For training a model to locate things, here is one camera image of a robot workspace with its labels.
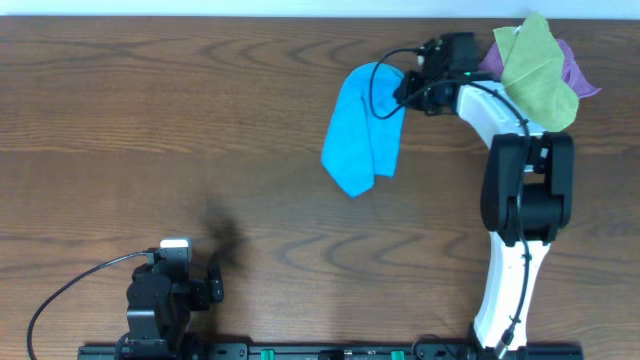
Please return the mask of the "blue microfiber cloth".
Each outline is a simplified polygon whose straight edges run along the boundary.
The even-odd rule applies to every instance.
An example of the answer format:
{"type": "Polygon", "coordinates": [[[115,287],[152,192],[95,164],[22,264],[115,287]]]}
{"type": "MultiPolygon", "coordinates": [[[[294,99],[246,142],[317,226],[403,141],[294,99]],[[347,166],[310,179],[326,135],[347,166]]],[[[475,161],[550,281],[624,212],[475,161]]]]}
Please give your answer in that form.
{"type": "Polygon", "coordinates": [[[329,123],[321,163],[351,198],[369,191],[378,176],[395,175],[405,109],[393,97],[403,73],[368,63],[344,80],[329,123]]]}

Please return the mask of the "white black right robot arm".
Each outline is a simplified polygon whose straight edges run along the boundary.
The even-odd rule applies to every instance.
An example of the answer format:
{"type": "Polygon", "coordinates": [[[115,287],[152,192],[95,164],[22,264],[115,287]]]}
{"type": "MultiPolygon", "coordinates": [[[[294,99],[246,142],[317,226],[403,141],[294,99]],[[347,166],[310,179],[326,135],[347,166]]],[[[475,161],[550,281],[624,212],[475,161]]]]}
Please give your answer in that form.
{"type": "Polygon", "coordinates": [[[567,349],[529,345],[526,331],[540,267],[571,217],[572,138],[530,122],[503,85],[482,72],[409,71],[394,97],[429,116],[451,110],[489,150],[480,198],[491,247],[483,300],[466,344],[434,339],[433,354],[439,359],[568,357],[567,349]]]}

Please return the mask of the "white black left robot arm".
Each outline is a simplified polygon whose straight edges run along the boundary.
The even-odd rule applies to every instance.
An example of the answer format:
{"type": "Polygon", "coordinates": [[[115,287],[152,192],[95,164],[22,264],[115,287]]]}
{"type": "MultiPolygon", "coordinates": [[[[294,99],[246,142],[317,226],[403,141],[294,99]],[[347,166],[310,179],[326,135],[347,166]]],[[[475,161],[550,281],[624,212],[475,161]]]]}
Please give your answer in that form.
{"type": "Polygon", "coordinates": [[[183,341],[193,312],[207,311],[224,300],[216,254],[204,277],[190,276],[186,248],[151,248],[147,262],[132,273],[126,296],[129,331],[115,345],[116,359],[182,359],[183,341]]]}

